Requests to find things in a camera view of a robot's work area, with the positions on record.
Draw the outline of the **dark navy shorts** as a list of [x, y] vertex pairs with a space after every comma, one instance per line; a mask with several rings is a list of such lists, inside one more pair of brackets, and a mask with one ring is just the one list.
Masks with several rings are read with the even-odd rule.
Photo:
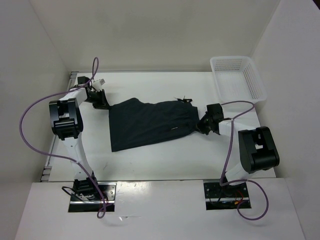
[[143, 103], [131, 98], [109, 110], [111, 151], [118, 152], [186, 137], [196, 131], [198, 108], [188, 99]]

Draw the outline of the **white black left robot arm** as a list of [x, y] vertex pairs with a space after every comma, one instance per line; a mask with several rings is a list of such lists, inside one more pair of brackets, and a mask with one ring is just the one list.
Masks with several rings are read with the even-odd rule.
[[52, 132], [62, 141], [72, 158], [71, 165], [74, 171], [72, 191], [75, 197], [94, 200], [99, 197], [100, 187], [90, 167], [82, 143], [84, 123], [81, 116], [80, 104], [91, 103], [94, 109], [109, 110], [102, 86], [104, 79], [89, 82], [89, 78], [80, 76], [78, 85], [74, 86], [65, 96], [49, 103], [49, 115]]

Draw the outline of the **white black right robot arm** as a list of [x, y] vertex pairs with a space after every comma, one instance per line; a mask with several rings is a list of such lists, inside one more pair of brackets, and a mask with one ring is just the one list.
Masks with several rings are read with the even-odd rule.
[[[223, 106], [230, 104], [249, 104], [250, 108], [233, 117], [225, 117]], [[237, 185], [250, 182], [250, 175], [267, 171], [280, 163], [276, 144], [267, 126], [254, 127], [237, 121], [254, 108], [254, 103], [246, 100], [209, 104], [196, 125], [201, 134], [213, 132], [229, 137], [228, 152], [219, 180], [219, 191], [225, 197], [232, 196], [237, 191]], [[238, 142], [239, 161], [233, 168], [227, 169], [234, 142]]]

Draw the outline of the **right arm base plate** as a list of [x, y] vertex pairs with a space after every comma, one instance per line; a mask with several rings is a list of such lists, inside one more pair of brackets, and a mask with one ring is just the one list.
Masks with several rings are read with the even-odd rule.
[[222, 187], [218, 180], [205, 180], [203, 189], [207, 211], [252, 208], [246, 183]]

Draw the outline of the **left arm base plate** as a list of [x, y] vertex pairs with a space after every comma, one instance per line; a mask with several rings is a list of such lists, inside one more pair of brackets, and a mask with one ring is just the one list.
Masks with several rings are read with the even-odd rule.
[[[106, 212], [114, 212], [117, 183], [98, 182], [98, 186], [106, 201]], [[69, 213], [98, 212], [103, 208], [103, 199], [98, 193], [94, 195], [78, 194], [75, 192], [75, 187], [68, 186], [63, 186], [61, 189], [70, 196]]]

